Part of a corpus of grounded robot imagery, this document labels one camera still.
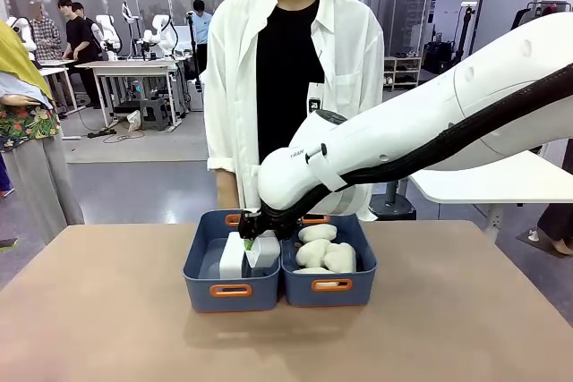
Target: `yellow headscarf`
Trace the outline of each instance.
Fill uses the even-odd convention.
[[[0,72],[17,76],[20,81],[38,87],[50,100],[54,100],[44,78],[28,58],[28,51],[20,38],[2,20],[0,20]]]

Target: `person in yellow top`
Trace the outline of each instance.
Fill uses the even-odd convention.
[[[0,152],[46,244],[83,224],[64,159],[60,123],[44,78],[18,35],[0,21]]]

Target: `person in plaid shirt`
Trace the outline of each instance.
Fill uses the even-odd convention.
[[[38,2],[30,3],[30,15],[34,17],[32,28],[38,46],[36,58],[38,60],[60,60],[62,58],[62,39],[54,20],[44,16],[42,4]]]

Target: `floral garment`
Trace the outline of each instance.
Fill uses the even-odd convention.
[[[26,140],[56,136],[59,131],[57,115],[44,106],[0,104],[0,152],[9,152]]]

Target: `blue plastic bin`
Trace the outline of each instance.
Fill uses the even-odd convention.
[[[278,301],[278,275],[280,259],[269,269],[253,273],[244,264],[246,278],[218,279],[218,263],[229,233],[236,227],[225,224],[227,215],[236,211],[208,212],[201,217],[183,275],[197,312],[245,312],[271,310]]]
[[[293,306],[357,306],[367,304],[378,263],[356,216],[333,216],[329,224],[338,229],[334,243],[346,242],[356,251],[356,273],[298,275],[296,244],[298,232],[282,242],[281,266],[285,272],[285,294]],[[321,288],[325,282],[338,286]]]

